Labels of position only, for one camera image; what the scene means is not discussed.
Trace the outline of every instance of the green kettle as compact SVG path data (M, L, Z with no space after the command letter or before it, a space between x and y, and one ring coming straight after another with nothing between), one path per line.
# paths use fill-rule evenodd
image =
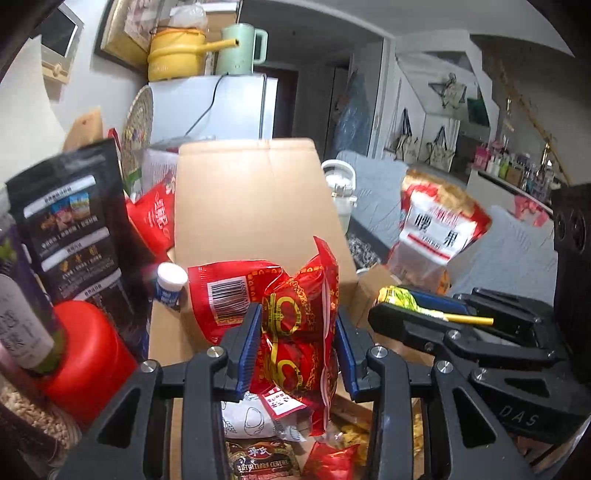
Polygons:
M255 39L261 39L261 51L255 58ZM237 23L222 29L222 40L235 38L238 46L221 51L217 55L216 75L252 74L254 65L260 65L267 59L267 32L246 23Z

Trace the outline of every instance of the white container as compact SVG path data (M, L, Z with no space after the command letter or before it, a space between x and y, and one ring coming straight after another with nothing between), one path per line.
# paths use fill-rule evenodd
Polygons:
M158 266L157 275L155 300L167 307L175 307L180 291L189 281L187 272L174 263L165 262Z
M322 164L326 183L332 190L333 201L344 233L349 229L351 212L357 203L355 170L347 162L327 160Z

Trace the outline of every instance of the cardboard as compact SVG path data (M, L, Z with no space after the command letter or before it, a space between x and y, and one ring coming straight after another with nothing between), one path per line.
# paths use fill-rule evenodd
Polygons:
M341 298L351 298L355 265L311 140L200 142L182 146L179 155L178 265L268 260L294 275L317 255L318 236L339 263ZM181 310L191 328L190 301ZM208 346L198 329L192 336Z
M182 146L175 229L174 258L183 268L262 259L294 274L317 254L313 236L324 239L339 263L341 305L348 307L354 325L370 331L367 316L379 289L400 283L381 265L358 281L310 140L215 141ZM154 302L149 355L162 365L187 361L209 346L189 300L188 295L181 300L181 313ZM399 342L375 334L374 339L408 355ZM433 363L430 355L424 358L423 353L413 356L412 352L411 358ZM181 401L175 401L171 480L180 479L181 406ZM362 408L367 415L367 406ZM312 444L297 447L301 464Z

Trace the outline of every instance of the red bag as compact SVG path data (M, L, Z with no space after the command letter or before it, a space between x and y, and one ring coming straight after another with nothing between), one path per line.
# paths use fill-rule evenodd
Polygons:
M269 283L288 278L281 267L265 260L211 263L187 273L193 313L207 341L215 345L226 330L242 323L251 302L262 303Z
M213 343L242 323L250 302L262 303L250 391L264 394L277 385L310 407L311 435L317 436L324 433L336 388L339 272L328 244L314 240L319 254L293 278L267 261L220 262L189 268L189 290L195 318Z
M168 260L174 246L175 178L168 173L136 204L127 202L127 215L140 237L158 261Z
M306 480L353 480L355 455L359 445L336 450L316 442L302 470Z

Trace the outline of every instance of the hanging bag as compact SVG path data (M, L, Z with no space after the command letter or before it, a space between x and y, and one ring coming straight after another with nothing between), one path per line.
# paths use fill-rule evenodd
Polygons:
M445 127L441 127L435 142L428 143L429 157L427 162L434 168L449 172L452 167L452 160L456 154L453 150L447 149Z
M417 162L418 138L413 137L408 111L406 109L402 111L402 133L398 139L395 152L397 160L402 160L407 164Z

